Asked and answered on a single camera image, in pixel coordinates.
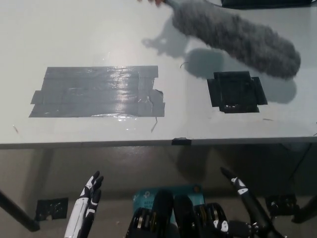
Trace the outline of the robot right hand white black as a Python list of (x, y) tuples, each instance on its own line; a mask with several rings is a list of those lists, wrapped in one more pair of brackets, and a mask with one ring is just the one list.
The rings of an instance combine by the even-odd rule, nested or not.
[(271, 219), (261, 206), (257, 198), (250, 192), (246, 185), (233, 172), (220, 168), (221, 173), (230, 181), (240, 196), (250, 217), (250, 223), (241, 221), (215, 220), (213, 225), (219, 232), (238, 238), (283, 238)]

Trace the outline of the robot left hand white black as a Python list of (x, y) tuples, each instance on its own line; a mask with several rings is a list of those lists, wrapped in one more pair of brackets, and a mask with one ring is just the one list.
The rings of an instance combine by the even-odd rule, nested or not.
[(73, 206), (64, 234), (65, 238), (88, 237), (101, 198), (100, 187), (103, 179), (100, 172), (96, 171), (85, 184)]

